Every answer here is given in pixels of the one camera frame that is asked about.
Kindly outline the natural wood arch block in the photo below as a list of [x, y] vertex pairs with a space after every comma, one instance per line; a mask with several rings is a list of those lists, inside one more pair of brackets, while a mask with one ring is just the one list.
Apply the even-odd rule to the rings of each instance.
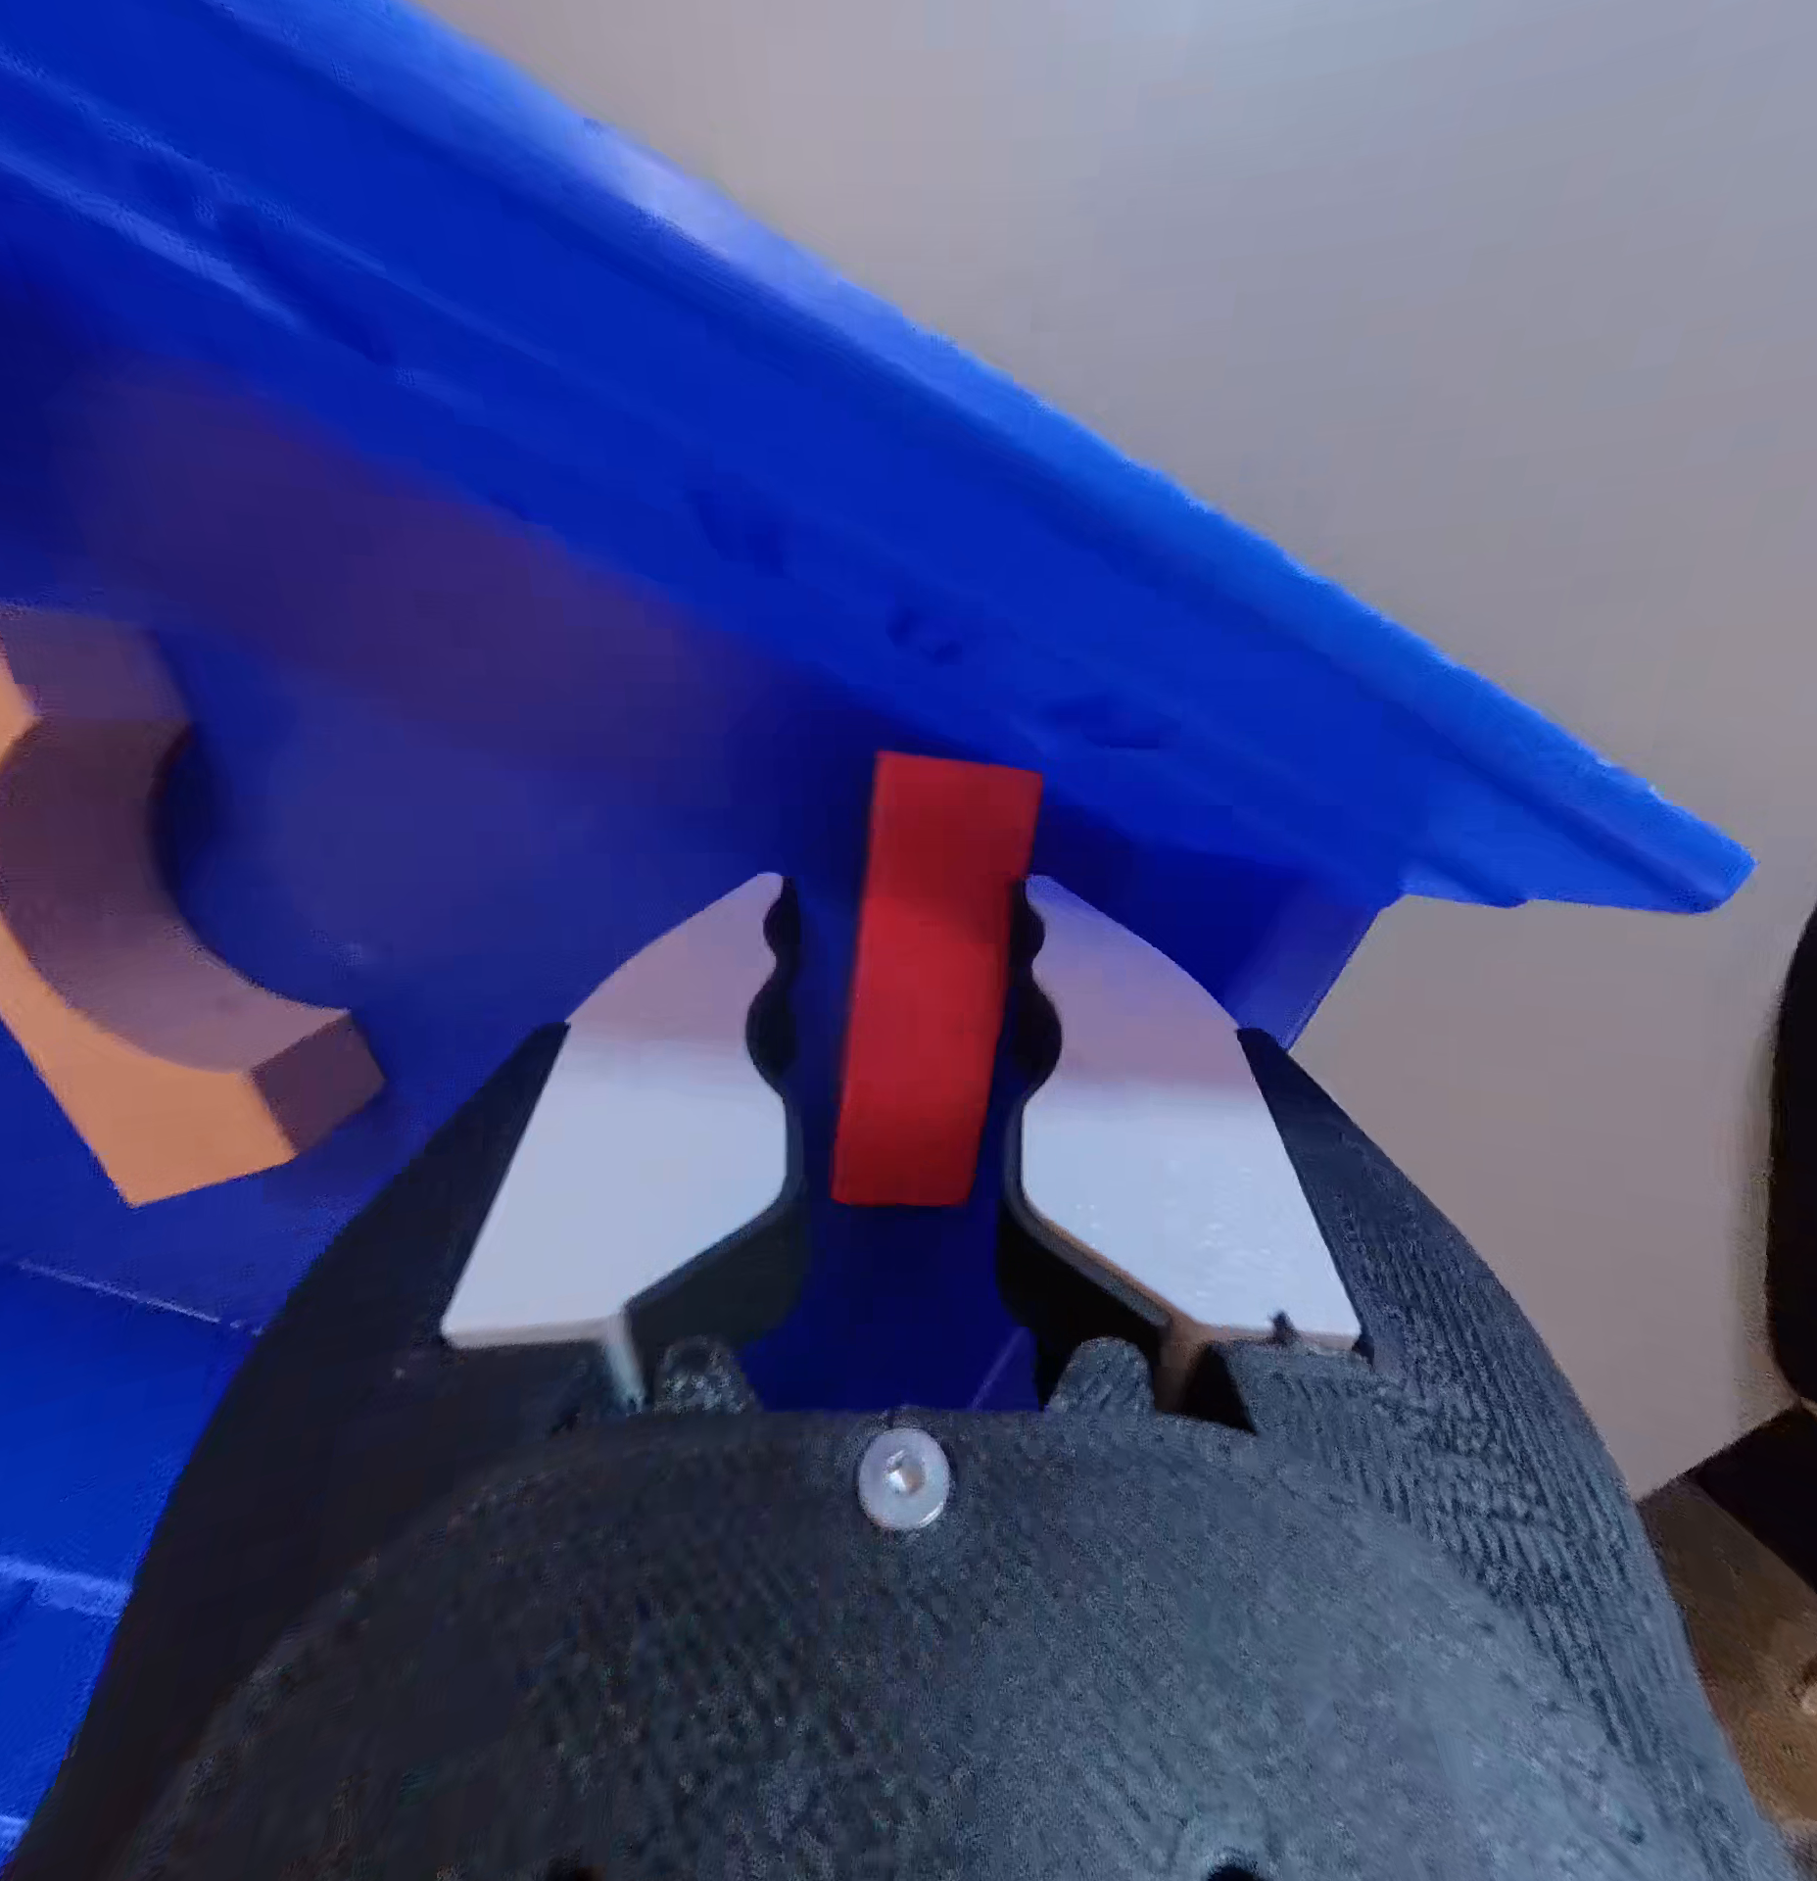
[[191, 711], [123, 624], [0, 602], [0, 1022], [132, 1205], [281, 1167], [386, 1078], [183, 915], [159, 811]]

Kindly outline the blue plastic bin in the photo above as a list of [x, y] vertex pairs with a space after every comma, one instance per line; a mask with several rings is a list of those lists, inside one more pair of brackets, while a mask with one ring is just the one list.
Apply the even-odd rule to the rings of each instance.
[[[386, 1085], [150, 1204], [268, 1282], [5, 1876], [1791, 1876], [1487, 1261], [1287, 1044], [1399, 897], [1748, 854], [410, 3], [0, 3], [0, 602], [123, 624], [166, 886]], [[1014, 1221], [830, 1197], [882, 752], [1242, 1028], [1361, 1321], [1155, 1355]], [[809, 1265], [626, 1400], [440, 1336], [568, 1018], [801, 907]], [[0, 1022], [0, 1250], [127, 1204]]]

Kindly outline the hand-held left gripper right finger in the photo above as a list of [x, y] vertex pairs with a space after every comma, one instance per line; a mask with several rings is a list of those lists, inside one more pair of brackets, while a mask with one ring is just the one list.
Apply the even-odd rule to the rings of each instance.
[[1234, 1014], [1062, 882], [1030, 876], [1025, 903], [1061, 1044], [1014, 1118], [1020, 1228], [1155, 1355], [1355, 1350], [1359, 1313]]

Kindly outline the red wooden arch block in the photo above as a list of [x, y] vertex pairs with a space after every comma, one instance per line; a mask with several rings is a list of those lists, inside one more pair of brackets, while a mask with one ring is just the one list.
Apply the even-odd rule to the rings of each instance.
[[830, 1156], [839, 1205], [969, 1199], [1041, 788], [1020, 765], [876, 760]]

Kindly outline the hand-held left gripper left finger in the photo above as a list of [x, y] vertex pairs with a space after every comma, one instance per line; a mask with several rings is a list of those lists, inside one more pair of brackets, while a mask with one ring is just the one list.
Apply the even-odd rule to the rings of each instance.
[[797, 1308], [804, 1148], [787, 1082], [797, 888], [775, 873], [668, 929], [568, 1018], [440, 1336], [593, 1343], [642, 1400], [690, 1337], [733, 1350]]

